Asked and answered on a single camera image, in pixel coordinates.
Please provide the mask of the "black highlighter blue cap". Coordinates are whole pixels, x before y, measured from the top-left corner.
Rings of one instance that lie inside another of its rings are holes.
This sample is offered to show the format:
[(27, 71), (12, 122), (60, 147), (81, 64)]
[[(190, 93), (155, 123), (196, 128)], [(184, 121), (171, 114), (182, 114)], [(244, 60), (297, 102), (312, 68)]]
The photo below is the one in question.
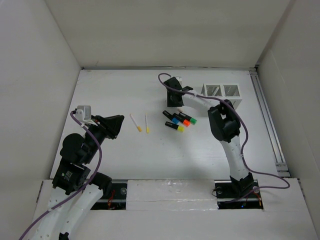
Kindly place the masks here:
[(172, 121), (174, 124), (178, 125), (179, 124), (179, 120), (177, 118), (175, 118), (172, 114), (170, 114), (168, 111), (164, 110), (162, 112), (162, 114), (164, 116), (166, 116), (170, 121)]

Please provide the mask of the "black highlighter yellow cap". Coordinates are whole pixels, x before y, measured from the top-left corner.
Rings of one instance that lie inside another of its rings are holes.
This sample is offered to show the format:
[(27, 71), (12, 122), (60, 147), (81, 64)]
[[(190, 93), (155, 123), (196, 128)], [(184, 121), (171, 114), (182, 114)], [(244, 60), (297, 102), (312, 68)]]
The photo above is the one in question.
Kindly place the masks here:
[(178, 124), (175, 124), (175, 123), (172, 123), (172, 122), (169, 122), (169, 121), (166, 121), (165, 122), (165, 126), (173, 129), (173, 130), (176, 130), (180, 133), (183, 133), (184, 132), (184, 127), (183, 126), (180, 126)]

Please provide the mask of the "white pen pale yellow cap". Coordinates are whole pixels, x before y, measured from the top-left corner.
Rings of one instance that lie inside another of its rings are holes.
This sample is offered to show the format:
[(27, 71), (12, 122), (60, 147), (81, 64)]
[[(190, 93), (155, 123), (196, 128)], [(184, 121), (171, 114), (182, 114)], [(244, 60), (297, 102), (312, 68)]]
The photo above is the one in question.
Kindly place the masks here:
[(218, 93), (219, 93), (219, 90), (220, 90), (220, 87), (218, 86), (218, 87), (216, 87), (215, 89), (214, 89), (214, 91), (212, 92), (212, 97), (214, 97), (214, 96), (216, 96)]

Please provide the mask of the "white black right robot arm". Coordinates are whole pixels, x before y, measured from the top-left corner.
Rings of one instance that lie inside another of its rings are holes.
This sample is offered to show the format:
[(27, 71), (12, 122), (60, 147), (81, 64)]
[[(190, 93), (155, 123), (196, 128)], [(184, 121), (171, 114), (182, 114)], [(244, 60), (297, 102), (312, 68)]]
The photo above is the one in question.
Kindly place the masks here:
[(235, 198), (245, 197), (253, 189), (254, 179), (243, 160), (241, 122), (233, 104), (227, 99), (201, 95), (190, 86), (182, 87), (176, 77), (160, 83), (166, 88), (169, 107), (190, 107), (207, 113), (211, 133), (226, 155), (231, 191)]

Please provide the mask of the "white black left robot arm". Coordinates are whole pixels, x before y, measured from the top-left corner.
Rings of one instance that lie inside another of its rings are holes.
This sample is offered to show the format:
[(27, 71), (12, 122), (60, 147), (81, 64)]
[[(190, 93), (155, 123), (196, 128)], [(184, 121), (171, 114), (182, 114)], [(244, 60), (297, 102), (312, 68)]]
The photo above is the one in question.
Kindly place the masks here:
[(34, 240), (73, 239), (94, 204), (112, 191), (112, 178), (97, 170), (90, 173), (86, 165), (96, 153), (102, 153), (105, 139), (117, 138), (125, 117), (81, 117), (79, 109), (72, 111), (71, 116), (85, 128), (85, 134), (69, 134), (62, 142), (61, 161), (52, 180), (47, 214), (41, 218)]

